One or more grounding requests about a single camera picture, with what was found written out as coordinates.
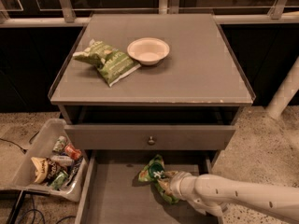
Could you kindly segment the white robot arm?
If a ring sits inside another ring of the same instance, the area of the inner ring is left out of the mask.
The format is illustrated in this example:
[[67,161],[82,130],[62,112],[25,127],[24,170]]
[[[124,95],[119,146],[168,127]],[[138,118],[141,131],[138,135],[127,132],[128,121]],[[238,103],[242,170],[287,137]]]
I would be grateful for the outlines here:
[[227,203],[253,209],[289,224],[299,223],[299,188],[235,181],[219,175],[164,172],[167,194],[195,211],[222,217]]

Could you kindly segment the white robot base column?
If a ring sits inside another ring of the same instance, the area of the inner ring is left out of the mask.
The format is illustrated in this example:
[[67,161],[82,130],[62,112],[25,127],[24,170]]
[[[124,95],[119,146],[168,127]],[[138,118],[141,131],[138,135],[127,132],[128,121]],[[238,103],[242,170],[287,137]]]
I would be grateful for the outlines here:
[[271,102],[266,108],[268,115],[278,119],[293,96],[299,91],[299,57],[296,59],[289,73],[279,86]]

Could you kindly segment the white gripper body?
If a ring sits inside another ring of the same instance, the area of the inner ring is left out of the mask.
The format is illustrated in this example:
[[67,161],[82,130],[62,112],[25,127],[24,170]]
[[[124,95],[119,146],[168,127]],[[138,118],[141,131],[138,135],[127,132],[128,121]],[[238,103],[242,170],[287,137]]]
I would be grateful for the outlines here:
[[173,195],[188,203],[197,203],[199,194],[195,191],[197,176],[187,172],[178,172],[170,178],[170,190]]

